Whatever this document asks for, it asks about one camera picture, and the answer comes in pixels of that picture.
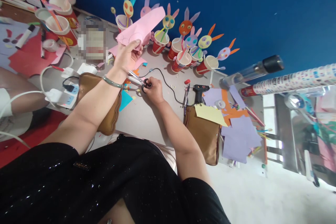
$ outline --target blue wall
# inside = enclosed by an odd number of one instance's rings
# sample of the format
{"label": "blue wall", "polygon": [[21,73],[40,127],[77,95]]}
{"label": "blue wall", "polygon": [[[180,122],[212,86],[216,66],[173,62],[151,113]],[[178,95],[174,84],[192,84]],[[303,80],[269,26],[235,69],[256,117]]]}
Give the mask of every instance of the blue wall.
{"label": "blue wall", "polygon": [[[136,0],[133,21],[140,18],[145,0]],[[150,0],[167,11],[170,2],[172,13],[179,8],[175,27],[169,31],[172,40],[179,37],[178,26],[184,11],[190,16],[201,11],[195,21],[196,29],[203,28],[201,36],[216,23],[213,35],[225,35],[208,48],[217,56],[220,49],[237,38],[234,48],[238,52],[221,61],[224,71],[232,74],[273,54],[282,57],[285,70],[251,81],[256,83],[292,72],[336,62],[336,0]],[[115,23],[110,11],[123,14],[123,0],[77,0],[76,6],[89,13]]]}

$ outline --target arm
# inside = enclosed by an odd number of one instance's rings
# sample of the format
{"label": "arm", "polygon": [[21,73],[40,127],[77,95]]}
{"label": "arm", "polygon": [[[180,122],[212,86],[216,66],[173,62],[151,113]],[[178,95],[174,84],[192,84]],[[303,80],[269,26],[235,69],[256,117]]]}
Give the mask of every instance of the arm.
{"label": "arm", "polygon": [[163,118],[169,139],[176,152],[179,177],[182,181],[189,177],[195,177],[211,185],[200,147],[171,106],[164,100],[161,81],[150,77],[148,82],[152,84],[152,87],[145,89],[145,92]]}
{"label": "arm", "polygon": [[[10,98],[24,92],[38,91],[38,88],[25,78],[2,67],[0,67],[0,88],[6,89]],[[35,111],[47,105],[48,102],[42,93],[25,94],[11,103],[13,114]]]}
{"label": "arm", "polygon": [[[135,62],[142,54],[143,47],[139,52],[133,51],[139,43],[140,40],[133,41],[126,47],[119,44],[114,66],[106,75],[108,79],[118,84],[125,81],[128,70],[133,70]],[[83,154],[97,132],[98,126],[115,102],[119,91],[120,88],[101,80],[81,99],[63,124],[41,144],[66,143],[75,148],[79,154]]]}

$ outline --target scissors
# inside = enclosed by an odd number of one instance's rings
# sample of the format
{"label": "scissors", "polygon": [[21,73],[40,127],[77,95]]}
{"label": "scissors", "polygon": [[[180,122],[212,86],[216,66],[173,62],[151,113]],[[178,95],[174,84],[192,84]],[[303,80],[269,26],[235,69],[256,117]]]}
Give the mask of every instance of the scissors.
{"label": "scissors", "polygon": [[140,79],[135,73],[133,73],[132,71],[128,71],[128,72],[129,72],[129,74],[130,74],[131,76],[128,75],[128,76],[127,76],[127,79],[129,79],[130,81],[133,81],[133,82],[135,82],[135,83],[141,85],[141,89],[142,89],[142,91],[143,91],[144,93],[146,93],[146,92],[144,91],[144,88],[147,88],[147,89],[151,88],[152,84],[147,82],[148,79],[142,80],[142,79]]}

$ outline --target woman's right hand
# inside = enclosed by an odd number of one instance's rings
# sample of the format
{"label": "woman's right hand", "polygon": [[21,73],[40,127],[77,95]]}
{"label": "woman's right hand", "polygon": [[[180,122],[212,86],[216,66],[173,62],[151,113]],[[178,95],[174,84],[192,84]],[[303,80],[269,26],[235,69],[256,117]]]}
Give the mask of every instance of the woman's right hand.
{"label": "woman's right hand", "polygon": [[152,84],[152,86],[150,87],[150,89],[147,89],[145,87],[143,89],[151,102],[155,106],[158,106],[160,103],[164,102],[162,94],[162,82],[158,79],[155,79],[154,77],[150,77],[147,80],[147,83]]}

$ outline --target woman's left hand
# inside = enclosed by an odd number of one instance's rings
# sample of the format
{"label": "woman's left hand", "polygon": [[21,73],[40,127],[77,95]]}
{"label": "woman's left hand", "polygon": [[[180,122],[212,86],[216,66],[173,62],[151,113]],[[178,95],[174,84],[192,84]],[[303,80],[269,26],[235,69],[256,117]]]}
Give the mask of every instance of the woman's left hand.
{"label": "woman's left hand", "polygon": [[118,43],[118,52],[114,62],[113,68],[122,69],[128,74],[128,71],[133,71],[136,61],[141,57],[143,46],[140,47],[139,51],[134,51],[141,43],[140,40],[134,40],[127,46]]}

